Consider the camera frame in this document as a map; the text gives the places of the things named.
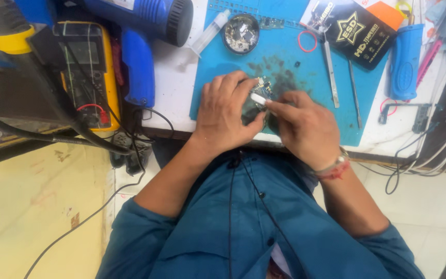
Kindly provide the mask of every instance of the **yellow multimeter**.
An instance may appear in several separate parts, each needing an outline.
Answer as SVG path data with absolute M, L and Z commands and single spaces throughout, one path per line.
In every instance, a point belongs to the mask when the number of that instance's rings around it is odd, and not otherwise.
M 113 113 L 120 118 L 108 31 L 94 22 L 64 21 L 59 24 L 59 30 L 66 36 L 66 41 L 80 67 L 88 75 L 87 79 L 95 85 L 90 85 L 72 59 L 70 50 L 65 48 L 63 42 L 60 42 L 67 67 L 61 73 L 66 92 L 92 131 L 117 130 L 120 124 L 109 111 L 111 108 Z

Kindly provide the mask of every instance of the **workbench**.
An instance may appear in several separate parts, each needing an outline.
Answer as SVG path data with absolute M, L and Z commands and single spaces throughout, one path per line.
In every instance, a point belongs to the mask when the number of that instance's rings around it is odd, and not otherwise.
M 192 43 L 203 32 L 206 16 L 207 0 L 193 0 L 193 2 L 194 21 L 187 42 L 188 44 Z M 417 11 L 415 14 L 416 22 L 419 22 L 420 13 Z M 196 122 L 189 117 L 189 111 L 198 58 L 194 57 L 192 51 L 186 46 L 177 48 L 161 41 L 155 41 L 152 49 L 156 79 L 156 105 L 154 109 L 167 117 L 172 122 L 176 131 L 191 133 L 195 130 L 196 126 Z M 423 46 L 421 57 L 424 57 L 424 54 L 425 47 Z M 414 107 L 399 107 L 395 114 L 388 117 L 386 125 L 378 124 L 381 104 L 388 98 L 390 65 L 391 58 L 388 59 L 385 71 L 381 77 L 361 143 L 356 147 L 344 146 L 347 151 L 356 154 L 353 156 L 354 158 L 381 163 L 392 163 L 390 162 L 390 158 L 393 158 L 397 150 L 420 136 L 412 132 L 417 111 Z M 440 51 L 417 90 L 418 96 L 411 103 L 431 103 L 433 88 L 445 71 L 446 58 L 444 53 Z M 446 77 L 443 78 L 443 83 L 436 92 L 437 101 L 442 95 L 445 83 Z M 342 86 L 351 85 L 338 84 L 339 88 Z M 150 118 L 149 120 L 143 121 L 144 127 L 163 130 L 170 129 L 166 121 L 157 115 L 152 115 L 151 117 L 149 112 L 145 112 L 144 117 Z M 278 136 L 263 133 L 258 134 L 254 140 L 260 144 L 276 147 L 279 147 L 281 142 Z M 413 155 L 417 149 L 418 144 L 414 144 L 400 152 L 399 157 L 407 158 Z

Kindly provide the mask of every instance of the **black package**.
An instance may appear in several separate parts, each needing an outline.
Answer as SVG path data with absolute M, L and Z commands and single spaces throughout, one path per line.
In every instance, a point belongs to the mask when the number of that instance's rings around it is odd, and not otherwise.
M 373 70 L 395 42 L 396 31 L 352 0 L 311 0 L 301 24 L 330 45 Z

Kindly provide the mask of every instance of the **blue tool handle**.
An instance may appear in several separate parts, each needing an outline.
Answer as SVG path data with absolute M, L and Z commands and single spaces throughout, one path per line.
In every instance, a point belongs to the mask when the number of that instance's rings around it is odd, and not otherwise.
M 424 24 L 415 24 L 399 29 L 392 59 L 390 98 L 393 100 L 411 100 L 417 96 L 417 71 L 423 28 Z
M 123 28 L 123 62 L 128 66 L 130 92 L 125 100 L 131 104 L 154 106 L 154 61 L 147 39 L 141 33 Z

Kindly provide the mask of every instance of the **pink tool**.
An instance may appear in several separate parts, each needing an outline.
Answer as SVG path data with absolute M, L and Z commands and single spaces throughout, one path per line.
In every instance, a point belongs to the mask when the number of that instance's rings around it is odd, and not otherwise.
M 419 70 L 417 72 L 416 88 L 419 87 L 419 84 L 423 80 L 424 75 L 428 71 L 431 63 L 435 59 L 435 56 L 437 55 L 437 53 L 440 50 L 440 48 L 442 47 L 442 45 L 443 45 L 443 41 L 442 40 L 440 40 L 440 39 L 436 40 L 433 43 L 433 46 L 431 46 L 430 51 L 428 52 L 428 54 L 426 54 L 426 56 L 424 56 L 423 63 L 421 64 L 421 66 L 419 66 Z

